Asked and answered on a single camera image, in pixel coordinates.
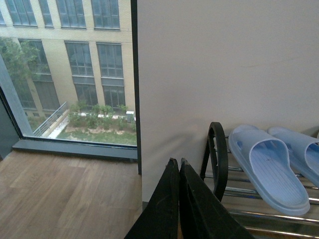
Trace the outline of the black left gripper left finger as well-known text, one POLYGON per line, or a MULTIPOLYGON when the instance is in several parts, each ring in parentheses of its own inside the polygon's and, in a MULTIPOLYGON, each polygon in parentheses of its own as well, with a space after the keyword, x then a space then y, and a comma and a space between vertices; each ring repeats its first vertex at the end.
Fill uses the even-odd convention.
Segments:
POLYGON ((149 200, 125 238, 176 239, 178 231, 179 170, 170 158, 149 200))

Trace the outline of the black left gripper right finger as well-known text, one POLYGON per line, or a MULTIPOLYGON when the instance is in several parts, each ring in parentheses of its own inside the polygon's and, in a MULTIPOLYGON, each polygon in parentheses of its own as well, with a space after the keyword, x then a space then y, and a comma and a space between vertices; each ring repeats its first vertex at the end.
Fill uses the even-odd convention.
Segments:
POLYGON ((252 239, 223 207, 186 159, 179 172, 179 214, 185 239, 252 239))

